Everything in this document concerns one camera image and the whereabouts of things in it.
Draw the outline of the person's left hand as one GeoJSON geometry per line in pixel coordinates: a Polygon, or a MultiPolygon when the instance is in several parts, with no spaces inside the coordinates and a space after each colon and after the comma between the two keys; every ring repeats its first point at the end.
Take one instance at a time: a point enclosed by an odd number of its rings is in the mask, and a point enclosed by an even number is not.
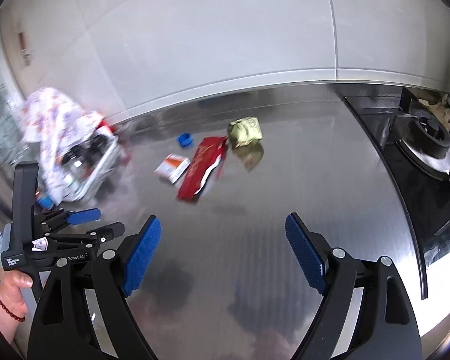
{"type": "Polygon", "coordinates": [[[6,271],[3,274],[0,282],[0,333],[8,344],[13,342],[28,313],[21,290],[30,289],[32,284],[32,278],[23,272],[6,271]]]}

